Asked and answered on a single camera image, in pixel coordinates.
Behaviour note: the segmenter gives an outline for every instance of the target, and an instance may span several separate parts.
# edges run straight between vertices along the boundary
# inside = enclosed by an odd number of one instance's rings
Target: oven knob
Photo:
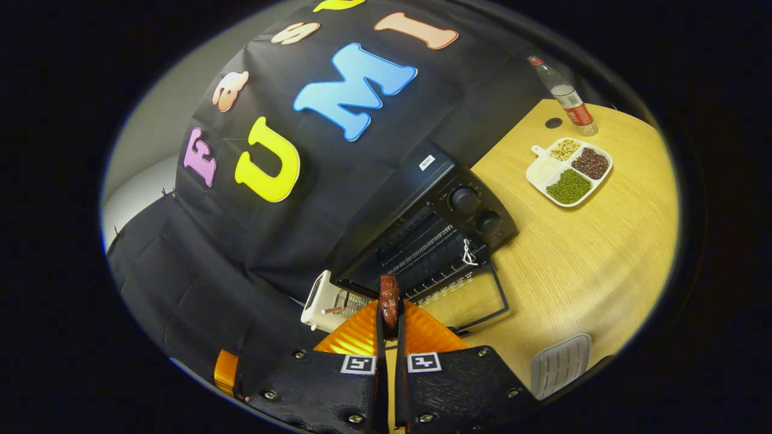
[[[480,198],[477,197],[477,193],[472,188],[461,187],[453,193],[450,202],[453,204],[453,209],[462,214],[471,214],[480,204]]]
[[[487,212],[477,220],[477,229],[485,239],[491,239],[501,230],[501,217],[495,212]]]

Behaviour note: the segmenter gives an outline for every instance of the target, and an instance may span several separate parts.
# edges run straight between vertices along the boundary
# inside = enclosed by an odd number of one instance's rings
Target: wooden table
[[[556,100],[542,100],[472,167],[520,234],[493,254],[513,315],[464,341],[494,347],[526,386],[533,356],[576,334],[592,337],[589,367],[619,351],[654,307],[676,253],[678,189],[663,139],[632,116],[587,107],[596,135],[579,135]],[[545,127],[552,117],[562,125]],[[574,208],[555,205],[525,177],[537,157],[531,147],[562,137],[594,144],[614,159],[603,184]],[[396,351],[387,355],[393,377]]]

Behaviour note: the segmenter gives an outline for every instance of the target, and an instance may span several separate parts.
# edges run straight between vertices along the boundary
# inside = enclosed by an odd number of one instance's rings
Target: letter m
[[[370,115],[353,114],[342,106],[381,108],[383,103],[367,82],[381,86],[384,95],[396,95],[418,74],[413,66],[399,66],[351,43],[333,56],[333,65],[343,81],[307,84],[295,98],[293,109],[310,109],[344,130],[344,138],[355,141],[370,124]]]

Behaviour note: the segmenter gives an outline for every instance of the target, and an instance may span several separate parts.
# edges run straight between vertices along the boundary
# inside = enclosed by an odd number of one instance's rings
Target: plastic bottle
[[[560,103],[568,118],[576,125],[579,134],[591,136],[598,132],[598,125],[594,122],[587,106],[581,100],[577,91],[555,69],[550,68],[542,59],[536,56],[528,56],[528,61],[536,68],[537,74],[544,86],[550,90],[552,96]]]

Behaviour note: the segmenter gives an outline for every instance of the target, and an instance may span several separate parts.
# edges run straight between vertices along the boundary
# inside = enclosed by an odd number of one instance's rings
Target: white divided tray
[[[564,141],[567,139],[576,141],[581,146],[566,161],[560,161],[557,158],[550,156],[550,151],[556,148],[557,144],[559,144],[561,141]],[[585,149],[586,147],[589,147],[593,151],[597,152],[600,155],[603,155],[604,157],[606,157],[606,159],[608,159],[608,168],[606,169],[606,172],[603,174],[603,176],[601,176],[601,178],[598,179],[597,181],[585,175],[581,171],[571,167],[571,162],[579,158],[581,156],[582,150]],[[531,148],[531,151],[533,151],[534,154],[538,155],[539,157],[533,163],[531,163],[531,165],[528,166],[528,170],[526,170],[526,178],[528,179],[528,182],[530,182],[534,187],[536,187],[537,190],[542,192],[542,194],[547,196],[552,202],[555,202],[556,204],[558,204],[558,206],[562,206],[565,208],[570,208],[572,206],[576,206],[582,203],[583,200],[585,200],[589,195],[592,194],[592,192],[595,191],[596,188],[598,188],[601,185],[603,180],[606,179],[606,176],[608,176],[608,172],[611,171],[611,167],[614,165],[614,161],[611,159],[611,155],[609,155],[608,152],[600,149],[597,146],[589,144],[585,141],[575,139],[573,137],[563,137],[561,139],[558,139],[547,149],[542,149],[541,147],[534,145]],[[584,196],[582,196],[576,202],[565,204],[565,203],[560,203],[557,199],[550,196],[550,194],[547,193],[547,186],[556,183],[560,179],[560,174],[562,174],[564,171],[568,169],[576,171],[582,178],[588,180],[590,182],[591,187],[590,187],[590,191],[585,193]]]

